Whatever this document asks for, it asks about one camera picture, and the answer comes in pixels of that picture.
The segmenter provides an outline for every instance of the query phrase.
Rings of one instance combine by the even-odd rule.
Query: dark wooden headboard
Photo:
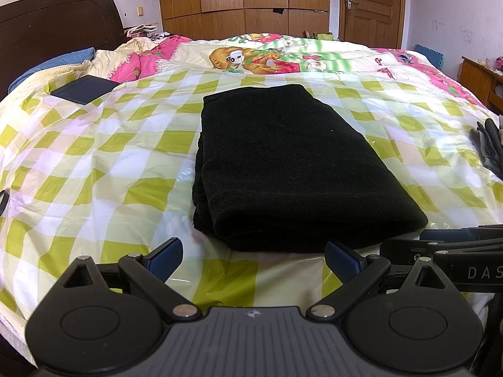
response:
[[[125,42],[114,0],[19,0],[0,6],[0,100],[19,75],[58,55]]]

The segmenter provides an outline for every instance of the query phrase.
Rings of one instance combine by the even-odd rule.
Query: black cloth on wardrobe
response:
[[[361,248],[428,223],[365,138],[301,85],[206,96],[201,117],[194,227],[231,249]]]

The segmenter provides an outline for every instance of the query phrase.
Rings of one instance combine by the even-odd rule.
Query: metal screw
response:
[[[318,318],[329,318],[335,314],[335,308],[329,304],[317,304],[311,308],[311,313]]]
[[[189,318],[197,314],[197,307],[193,304],[179,304],[173,308],[173,313],[180,318]]]

